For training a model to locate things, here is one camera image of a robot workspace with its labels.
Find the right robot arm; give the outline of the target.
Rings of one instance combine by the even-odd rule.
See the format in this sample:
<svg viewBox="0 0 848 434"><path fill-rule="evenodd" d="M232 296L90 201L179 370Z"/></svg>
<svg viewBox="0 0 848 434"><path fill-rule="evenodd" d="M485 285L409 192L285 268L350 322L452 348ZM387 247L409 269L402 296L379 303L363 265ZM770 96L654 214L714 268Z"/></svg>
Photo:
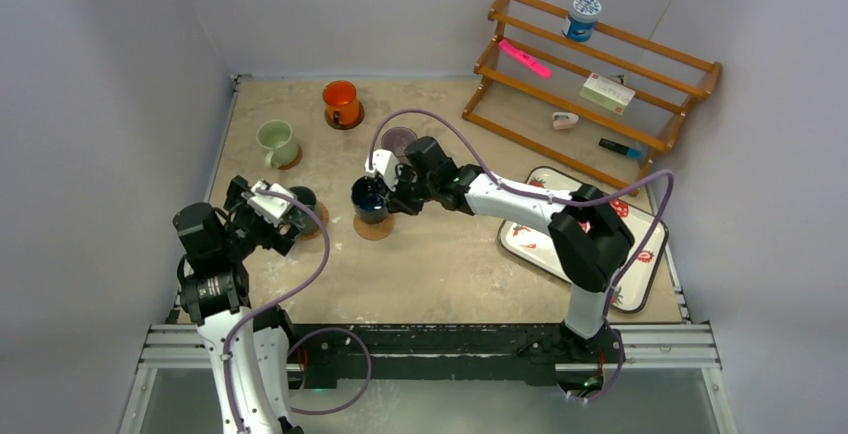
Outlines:
<svg viewBox="0 0 848 434"><path fill-rule="evenodd" d="M392 212L417 215L427 202L447 211L512 222L548 237L571 295L561 346L584 361L601 345L605 311L615 274L624 266L635 239L599 189L583 184L574 191L546 190L487 172L475 164L457 165L432 137L413 141L399 162L389 150L371 152L365 174L380 184Z"/></svg>

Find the orange mug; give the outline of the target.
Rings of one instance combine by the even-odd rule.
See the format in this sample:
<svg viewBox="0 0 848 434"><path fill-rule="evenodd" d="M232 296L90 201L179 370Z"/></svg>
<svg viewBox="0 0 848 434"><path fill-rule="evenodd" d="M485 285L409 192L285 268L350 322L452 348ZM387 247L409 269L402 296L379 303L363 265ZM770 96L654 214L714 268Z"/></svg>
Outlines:
<svg viewBox="0 0 848 434"><path fill-rule="evenodd" d="M336 80L330 82L322 92L324 111L338 111L343 122L351 122L359 113L364 111L358 99L356 87L349 81Z"/></svg>

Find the dark grey mug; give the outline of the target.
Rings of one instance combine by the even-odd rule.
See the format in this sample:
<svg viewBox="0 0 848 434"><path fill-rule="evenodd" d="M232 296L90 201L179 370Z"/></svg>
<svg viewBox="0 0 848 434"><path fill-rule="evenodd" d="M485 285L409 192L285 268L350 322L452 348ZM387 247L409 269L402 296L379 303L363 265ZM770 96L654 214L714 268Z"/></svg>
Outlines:
<svg viewBox="0 0 848 434"><path fill-rule="evenodd" d="M301 204L308 207L316 216L320 216L319 202L312 189L305 186L292 186L290 191ZM319 231L314 219L298 207L291 209L289 220L298 229L301 238L308 238Z"/></svg>

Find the light green mug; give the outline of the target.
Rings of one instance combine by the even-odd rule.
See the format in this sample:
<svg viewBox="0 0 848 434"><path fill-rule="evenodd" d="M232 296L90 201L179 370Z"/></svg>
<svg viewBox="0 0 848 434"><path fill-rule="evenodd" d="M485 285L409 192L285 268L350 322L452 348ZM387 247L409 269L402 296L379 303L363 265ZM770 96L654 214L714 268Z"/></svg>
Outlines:
<svg viewBox="0 0 848 434"><path fill-rule="evenodd" d="M256 140L265 151L264 165L273 169L278 169L279 163L286 163L286 158L290 159L300 147L292 126L283 120L264 123L256 133Z"/></svg>

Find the dark brown wooden coaster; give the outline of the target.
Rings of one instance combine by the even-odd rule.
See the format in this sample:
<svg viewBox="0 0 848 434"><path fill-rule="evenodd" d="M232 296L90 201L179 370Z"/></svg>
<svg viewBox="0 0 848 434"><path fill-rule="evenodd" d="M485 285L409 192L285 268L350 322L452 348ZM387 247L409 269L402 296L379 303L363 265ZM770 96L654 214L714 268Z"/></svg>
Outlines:
<svg viewBox="0 0 848 434"><path fill-rule="evenodd" d="M333 129L336 130L350 130L357 127L364 120L365 114L363 110L360 110L358 115L351 122L343 122L340 118L340 114L338 111L330 112L328 110L324 111L324 119L326 123Z"/></svg>

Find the pink purple mug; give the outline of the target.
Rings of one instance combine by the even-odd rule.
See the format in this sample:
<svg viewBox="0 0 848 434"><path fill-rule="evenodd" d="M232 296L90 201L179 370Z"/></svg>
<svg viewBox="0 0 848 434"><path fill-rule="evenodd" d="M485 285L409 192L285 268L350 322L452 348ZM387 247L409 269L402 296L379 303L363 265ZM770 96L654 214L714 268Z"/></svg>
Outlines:
<svg viewBox="0 0 848 434"><path fill-rule="evenodd" d="M417 134L408 127L392 127L382 134L380 146L402 160L405 158L406 148L417 138Z"/></svg>

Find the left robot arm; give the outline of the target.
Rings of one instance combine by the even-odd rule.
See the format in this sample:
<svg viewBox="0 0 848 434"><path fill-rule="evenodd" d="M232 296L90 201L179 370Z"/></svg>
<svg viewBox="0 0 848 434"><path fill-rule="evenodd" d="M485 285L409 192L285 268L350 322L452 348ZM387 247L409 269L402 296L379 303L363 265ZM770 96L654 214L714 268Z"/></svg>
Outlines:
<svg viewBox="0 0 848 434"><path fill-rule="evenodd" d="M302 230L295 192L234 177L225 206L191 204L172 220L185 251L177 268L180 305L211 363L226 433L299 433L286 405L286 363L298 336L281 307L252 308L245 259L257 248L287 254Z"/></svg>

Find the woven rattan coaster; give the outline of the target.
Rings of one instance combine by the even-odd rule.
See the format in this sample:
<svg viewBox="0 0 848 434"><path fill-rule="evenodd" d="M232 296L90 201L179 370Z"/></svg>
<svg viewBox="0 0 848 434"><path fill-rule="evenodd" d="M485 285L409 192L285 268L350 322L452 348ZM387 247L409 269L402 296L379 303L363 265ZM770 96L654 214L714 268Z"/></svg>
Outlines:
<svg viewBox="0 0 848 434"><path fill-rule="evenodd" d="M313 212L315 213L315 216L320 220L320 223L317 223L312 217L306 216L305 226L300 234L300 238L302 240L310 240L321 236L320 224L326 226L329 221L329 213L327 207L321 201L318 201L316 203Z"/></svg>
<svg viewBox="0 0 848 434"><path fill-rule="evenodd" d="M357 235L369 241L387 238L394 230L395 217L389 214L385 219L376 223L366 223L360 216L353 218L353 228Z"/></svg>

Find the dark blue mug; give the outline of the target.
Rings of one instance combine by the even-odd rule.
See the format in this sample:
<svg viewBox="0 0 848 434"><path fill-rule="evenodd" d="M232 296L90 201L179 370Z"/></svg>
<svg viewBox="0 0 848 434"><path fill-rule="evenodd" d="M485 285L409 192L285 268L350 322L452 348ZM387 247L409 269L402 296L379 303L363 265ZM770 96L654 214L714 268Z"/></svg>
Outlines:
<svg viewBox="0 0 848 434"><path fill-rule="evenodd" d="M351 187L351 202L356 216L365 224L373 225L389 217L386 199L387 187L381 179L363 176Z"/></svg>

